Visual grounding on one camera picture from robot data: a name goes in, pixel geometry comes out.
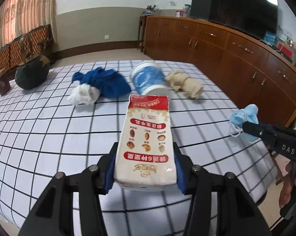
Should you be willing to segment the person right hand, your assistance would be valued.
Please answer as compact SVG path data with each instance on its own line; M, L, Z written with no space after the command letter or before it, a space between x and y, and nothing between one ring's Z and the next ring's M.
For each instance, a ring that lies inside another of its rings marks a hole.
M279 197L279 207L283 208L286 204L289 203L291 199L291 192L293 187L296 187L296 176L292 176L292 169L293 169L293 162L289 162L289 164L286 166L286 171L288 174L285 176L283 180L283 186L282 190L280 192L280 197Z

